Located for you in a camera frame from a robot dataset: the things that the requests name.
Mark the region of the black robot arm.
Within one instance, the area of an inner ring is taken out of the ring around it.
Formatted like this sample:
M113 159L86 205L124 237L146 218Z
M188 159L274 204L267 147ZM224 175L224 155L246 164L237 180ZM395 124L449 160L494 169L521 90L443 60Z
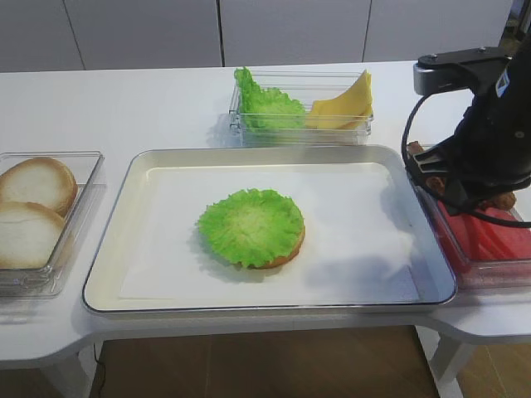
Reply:
M513 56L494 47L422 56L413 66L421 96L410 113L401 155L414 184L445 205L501 226L528 228L478 211L480 204L530 185L530 38ZM420 153L407 150L417 111L431 96L470 90L474 98L455 132Z

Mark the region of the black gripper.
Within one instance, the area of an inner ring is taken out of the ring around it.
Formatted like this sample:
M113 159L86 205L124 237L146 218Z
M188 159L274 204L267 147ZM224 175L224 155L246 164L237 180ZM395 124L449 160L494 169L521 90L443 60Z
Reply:
M420 182L445 178L447 213L467 214L468 199L489 199L530 186L530 124L460 124L451 137L409 156L408 171Z

